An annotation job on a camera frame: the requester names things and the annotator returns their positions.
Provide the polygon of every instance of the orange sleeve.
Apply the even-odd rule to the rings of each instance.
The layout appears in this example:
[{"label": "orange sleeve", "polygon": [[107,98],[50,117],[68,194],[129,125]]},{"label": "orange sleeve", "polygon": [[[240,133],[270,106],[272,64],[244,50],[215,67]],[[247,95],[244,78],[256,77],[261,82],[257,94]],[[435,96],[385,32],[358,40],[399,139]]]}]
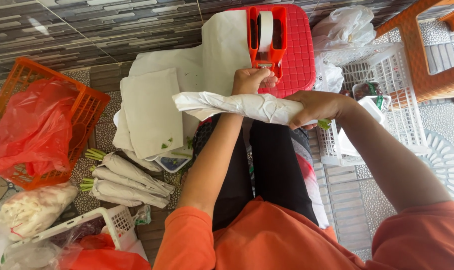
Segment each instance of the orange sleeve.
[{"label": "orange sleeve", "polygon": [[165,220],[164,239],[155,269],[205,269],[216,266],[212,219],[203,211],[184,206]]},{"label": "orange sleeve", "polygon": [[454,269],[454,201],[410,207],[384,220],[367,269]]}]

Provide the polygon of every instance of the hand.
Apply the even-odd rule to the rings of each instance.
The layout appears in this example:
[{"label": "hand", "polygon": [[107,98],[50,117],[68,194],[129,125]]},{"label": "hand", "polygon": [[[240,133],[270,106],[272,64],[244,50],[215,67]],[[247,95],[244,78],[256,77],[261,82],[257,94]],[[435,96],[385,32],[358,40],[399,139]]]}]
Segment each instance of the hand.
[{"label": "hand", "polygon": [[345,95],[322,91],[297,91],[293,95],[285,97],[286,100],[298,101],[304,105],[304,109],[290,120],[289,127],[296,129],[314,119],[339,119],[346,115],[346,111],[357,106],[357,102]]},{"label": "hand", "polygon": [[273,71],[266,68],[238,69],[234,75],[232,95],[255,94],[259,88],[276,86],[277,77]]}]

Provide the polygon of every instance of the tape roll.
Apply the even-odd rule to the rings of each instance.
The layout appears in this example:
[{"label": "tape roll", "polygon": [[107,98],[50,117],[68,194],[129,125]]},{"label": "tape roll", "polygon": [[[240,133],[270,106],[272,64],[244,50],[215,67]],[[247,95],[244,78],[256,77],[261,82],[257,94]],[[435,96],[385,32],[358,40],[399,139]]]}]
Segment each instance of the tape roll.
[{"label": "tape roll", "polygon": [[272,44],[272,34],[274,32],[274,17],[271,11],[260,11],[259,17],[259,50],[258,52],[268,52]]}]

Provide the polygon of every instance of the white plastic basket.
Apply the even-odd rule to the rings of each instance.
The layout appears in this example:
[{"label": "white plastic basket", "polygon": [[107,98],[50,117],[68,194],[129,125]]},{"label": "white plastic basket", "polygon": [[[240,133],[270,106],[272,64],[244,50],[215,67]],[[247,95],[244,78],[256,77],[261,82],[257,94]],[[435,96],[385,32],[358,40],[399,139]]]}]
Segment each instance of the white plastic basket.
[{"label": "white plastic basket", "polygon": [[[402,43],[319,53],[315,58],[317,78],[313,89],[316,91],[328,91],[327,83],[323,80],[326,77],[324,66],[328,63],[342,68],[343,89],[351,90],[358,83],[379,82],[384,95],[392,97],[390,110],[385,114],[387,131],[416,155],[427,153],[427,141]],[[339,166],[365,163],[359,156],[341,153],[335,120],[329,130],[317,128],[317,134],[322,163]]]},{"label": "white plastic basket", "polygon": [[134,220],[132,219],[128,207],[123,205],[118,205],[110,209],[99,207],[62,224],[58,224],[55,227],[44,230],[43,232],[38,233],[34,236],[16,242],[12,244],[11,247],[17,248],[18,246],[26,244],[28,242],[35,243],[47,239],[51,236],[55,236],[67,230],[70,230],[76,225],[91,221],[98,217],[104,218],[110,236],[112,236],[112,240],[114,241],[116,250],[137,253],[142,256],[142,258],[147,260],[146,252],[142,247],[142,243],[137,239],[134,231]]}]

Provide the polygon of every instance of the tape dispenser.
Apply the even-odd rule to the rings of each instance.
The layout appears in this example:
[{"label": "tape dispenser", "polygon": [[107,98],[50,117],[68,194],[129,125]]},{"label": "tape dispenser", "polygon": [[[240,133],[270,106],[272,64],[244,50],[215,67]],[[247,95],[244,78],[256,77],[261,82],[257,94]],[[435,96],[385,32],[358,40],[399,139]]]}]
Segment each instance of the tape dispenser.
[{"label": "tape dispenser", "polygon": [[282,78],[282,57],[287,49],[287,10],[272,7],[270,11],[247,9],[247,42],[253,68],[268,68]]}]

